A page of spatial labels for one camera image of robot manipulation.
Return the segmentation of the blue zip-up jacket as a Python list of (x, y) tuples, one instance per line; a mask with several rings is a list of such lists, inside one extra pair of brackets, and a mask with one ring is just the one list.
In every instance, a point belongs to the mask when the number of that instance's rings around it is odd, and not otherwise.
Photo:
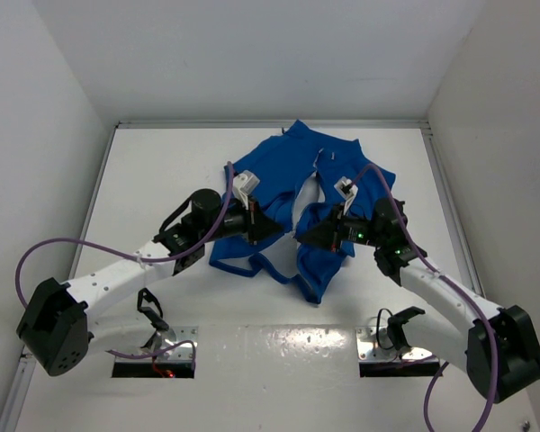
[(210, 265), (243, 277), (254, 277), (265, 270), (280, 284), (295, 284), (307, 302), (319, 304), (344, 261), (354, 256), (353, 243), (344, 242), (338, 252), (299, 245), (292, 277), (281, 273), (266, 252), (292, 229), (298, 236), (327, 216), (334, 205), (342, 203), (342, 196), (334, 188), (342, 176), (355, 181), (358, 187), (351, 212), (371, 218), (375, 203), (393, 187), (396, 175), (382, 167), (365, 172), (369, 162), (358, 140), (323, 134), (302, 121), (262, 141), (233, 167), (239, 173), (248, 170), (259, 178), (254, 196), (264, 214), (283, 226), (282, 235), (257, 246), (241, 237), (217, 240)]

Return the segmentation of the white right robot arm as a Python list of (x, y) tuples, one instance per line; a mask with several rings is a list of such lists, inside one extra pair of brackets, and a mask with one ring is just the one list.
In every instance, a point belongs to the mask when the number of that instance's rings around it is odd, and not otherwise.
[(466, 372), (476, 391), (497, 403), (540, 380), (540, 344), (528, 313), (517, 305), (499, 306), (464, 286), (454, 288), (453, 279), (408, 242), (403, 205), (382, 198), (365, 218), (347, 216), (336, 204), (299, 241), (331, 252), (345, 242), (371, 246), (382, 274), (427, 303), (388, 318), (383, 340), (391, 349), (431, 352)]

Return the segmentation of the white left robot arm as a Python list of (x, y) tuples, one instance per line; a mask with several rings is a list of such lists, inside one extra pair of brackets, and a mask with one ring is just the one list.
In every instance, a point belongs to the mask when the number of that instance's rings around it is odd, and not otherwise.
[(63, 283), (41, 282), (24, 304), (17, 336), (44, 371), (60, 376), (87, 354), (105, 351), (128, 360), (169, 357), (179, 347), (196, 349), (164, 318), (149, 287), (179, 275), (199, 261), (208, 242), (243, 239), (256, 246), (282, 231), (253, 195), (192, 193), (133, 254)]

